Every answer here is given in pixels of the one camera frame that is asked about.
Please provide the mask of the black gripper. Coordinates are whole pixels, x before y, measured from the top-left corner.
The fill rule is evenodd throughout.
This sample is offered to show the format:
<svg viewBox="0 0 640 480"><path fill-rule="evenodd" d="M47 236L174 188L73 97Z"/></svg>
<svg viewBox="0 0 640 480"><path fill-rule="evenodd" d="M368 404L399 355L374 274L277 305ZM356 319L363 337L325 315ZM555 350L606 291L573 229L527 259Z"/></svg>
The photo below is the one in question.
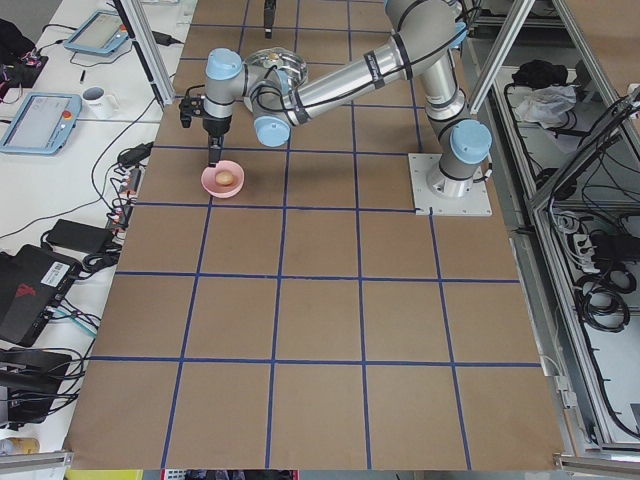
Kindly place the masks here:
<svg viewBox="0 0 640 480"><path fill-rule="evenodd" d="M221 160L223 137L231 126L233 115L233 97L211 99L202 95L203 128L208 132L208 166L216 167Z"/></svg>
<svg viewBox="0 0 640 480"><path fill-rule="evenodd" d="M273 36L273 22L275 21L275 14L277 8L276 0L265 0L263 7L263 21L264 21L264 35L267 39L271 39Z"/></svg>

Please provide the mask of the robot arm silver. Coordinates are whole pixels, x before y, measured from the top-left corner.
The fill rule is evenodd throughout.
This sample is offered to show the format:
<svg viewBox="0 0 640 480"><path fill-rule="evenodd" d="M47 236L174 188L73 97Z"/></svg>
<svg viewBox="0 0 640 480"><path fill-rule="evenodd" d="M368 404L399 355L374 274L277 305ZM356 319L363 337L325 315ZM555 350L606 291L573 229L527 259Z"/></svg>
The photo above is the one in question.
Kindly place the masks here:
<svg viewBox="0 0 640 480"><path fill-rule="evenodd" d="M202 98L203 127L208 134L209 163L220 160L234 104L250 100L259 142L286 144L291 130L345 102L396 80L417 78L423 85L426 115L442 156L427 174L436 195L461 198L492 143L488 128L471 118L458 84L452 55L466 36L455 1L387 1L389 39L360 58L301 86L290 87L273 67L251 65L238 53L216 48L209 53Z"/></svg>

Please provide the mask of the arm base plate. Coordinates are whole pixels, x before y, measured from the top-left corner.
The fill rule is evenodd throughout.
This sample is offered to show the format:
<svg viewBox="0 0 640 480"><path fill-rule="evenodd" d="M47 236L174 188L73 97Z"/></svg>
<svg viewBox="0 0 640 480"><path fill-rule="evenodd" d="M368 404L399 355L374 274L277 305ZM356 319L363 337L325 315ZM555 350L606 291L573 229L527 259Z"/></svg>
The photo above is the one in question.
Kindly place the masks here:
<svg viewBox="0 0 640 480"><path fill-rule="evenodd" d="M480 165L471 178L453 180L440 171L441 154L408 155L414 210L422 216L489 217L492 208Z"/></svg>

